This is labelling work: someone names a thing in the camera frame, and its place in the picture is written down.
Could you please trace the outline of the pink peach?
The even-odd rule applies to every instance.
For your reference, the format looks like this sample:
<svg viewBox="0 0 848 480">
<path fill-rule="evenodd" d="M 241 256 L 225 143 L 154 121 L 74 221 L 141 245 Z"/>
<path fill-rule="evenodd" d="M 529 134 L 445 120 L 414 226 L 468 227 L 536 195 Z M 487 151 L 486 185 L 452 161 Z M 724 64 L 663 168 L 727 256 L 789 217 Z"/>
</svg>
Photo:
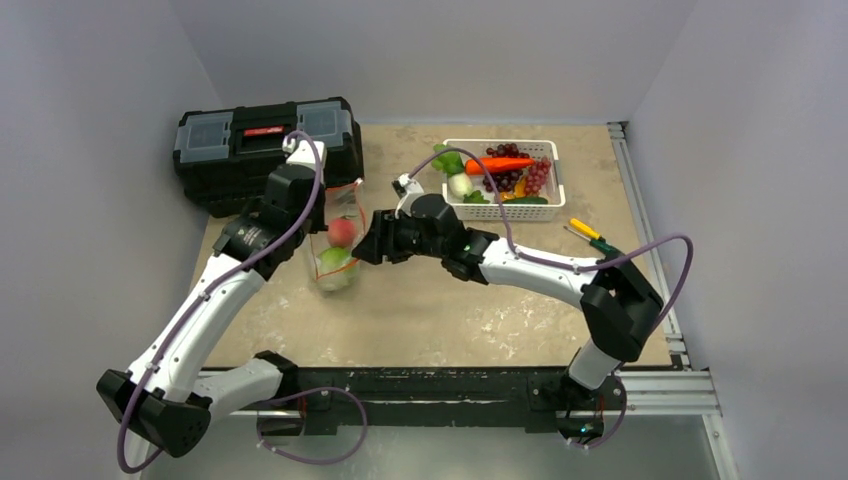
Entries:
<svg viewBox="0 0 848 480">
<path fill-rule="evenodd" d="M 330 247 L 351 248 L 357 238 L 355 223 L 347 218 L 336 218 L 328 223 L 326 239 Z"/>
</svg>

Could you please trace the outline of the green cabbage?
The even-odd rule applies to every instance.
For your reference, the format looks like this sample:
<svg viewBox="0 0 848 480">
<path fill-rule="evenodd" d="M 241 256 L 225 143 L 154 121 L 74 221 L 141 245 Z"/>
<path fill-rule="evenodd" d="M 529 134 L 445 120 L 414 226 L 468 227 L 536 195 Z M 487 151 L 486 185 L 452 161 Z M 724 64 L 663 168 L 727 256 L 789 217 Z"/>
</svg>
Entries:
<svg viewBox="0 0 848 480">
<path fill-rule="evenodd" d="M 352 286 L 359 277 L 359 264 L 343 247 L 329 247 L 315 257 L 315 283 L 319 290 L 334 292 Z"/>
</svg>

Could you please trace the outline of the clear zip top bag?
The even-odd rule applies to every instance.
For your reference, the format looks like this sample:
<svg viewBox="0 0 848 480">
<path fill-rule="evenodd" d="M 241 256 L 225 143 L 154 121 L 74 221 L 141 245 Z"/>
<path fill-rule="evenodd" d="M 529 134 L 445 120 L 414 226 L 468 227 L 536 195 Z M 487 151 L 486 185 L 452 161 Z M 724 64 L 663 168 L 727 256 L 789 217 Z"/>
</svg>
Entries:
<svg viewBox="0 0 848 480">
<path fill-rule="evenodd" d="M 326 228 L 309 239 L 308 270 L 315 287 L 325 293 L 353 285 L 359 275 L 359 260 L 353 248 L 363 238 L 367 220 L 362 200 L 364 180 L 325 190 Z"/>
</svg>

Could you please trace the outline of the orange carrot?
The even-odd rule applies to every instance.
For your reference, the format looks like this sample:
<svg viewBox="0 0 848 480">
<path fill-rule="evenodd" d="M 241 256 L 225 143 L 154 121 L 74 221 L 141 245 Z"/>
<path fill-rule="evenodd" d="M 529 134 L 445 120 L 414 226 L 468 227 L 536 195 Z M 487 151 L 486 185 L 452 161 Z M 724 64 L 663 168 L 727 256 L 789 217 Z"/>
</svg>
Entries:
<svg viewBox="0 0 848 480">
<path fill-rule="evenodd" d="M 470 176 L 484 175 L 486 171 L 495 173 L 522 170 L 533 165 L 533 158 L 485 157 L 479 160 L 469 159 L 465 163 L 464 172 Z"/>
</svg>

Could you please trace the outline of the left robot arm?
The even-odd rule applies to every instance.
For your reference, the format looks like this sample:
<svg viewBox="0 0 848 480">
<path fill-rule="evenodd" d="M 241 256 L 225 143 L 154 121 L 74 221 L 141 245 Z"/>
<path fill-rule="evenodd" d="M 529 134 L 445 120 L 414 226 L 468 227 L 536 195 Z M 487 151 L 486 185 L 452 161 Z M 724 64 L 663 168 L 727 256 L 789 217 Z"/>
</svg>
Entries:
<svg viewBox="0 0 848 480">
<path fill-rule="evenodd" d="M 263 352 L 215 379 L 199 373 L 246 303 L 323 220 L 319 165 L 285 163 L 268 177 L 257 213 L 244 211 L 222 229 L 191 295 L 148 349 L 124 371 L 109 369 L 96 389 L 119 422 L 119 463 L 128 434 L 181 457 L 212 423 L 250 404 L 284 409 L 297 399 L 291 364 Z"/>
</svg>

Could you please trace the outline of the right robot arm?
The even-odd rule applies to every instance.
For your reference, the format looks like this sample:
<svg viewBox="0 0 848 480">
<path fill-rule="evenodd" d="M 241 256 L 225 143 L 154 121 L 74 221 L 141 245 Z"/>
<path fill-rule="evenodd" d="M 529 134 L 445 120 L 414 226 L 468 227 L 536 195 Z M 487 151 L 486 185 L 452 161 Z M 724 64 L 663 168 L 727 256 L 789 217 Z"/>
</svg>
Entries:
<svg viewBox="0 0 848 480">
<path fill-rule="evenodd" d="M 614 370 L 640 357 L 664 308 L 624 255 L 565 257 L 514 245 L 465 226 L 439 194 L 414 195 L 399 209 L 375 211 L 352 255 L 372 265 L 431 257 L 458 280 L 517 287 L 579 309 L 590 338 L 561 381 L 564 399 L 576 407 L 596 399 Z"/>
</svg>

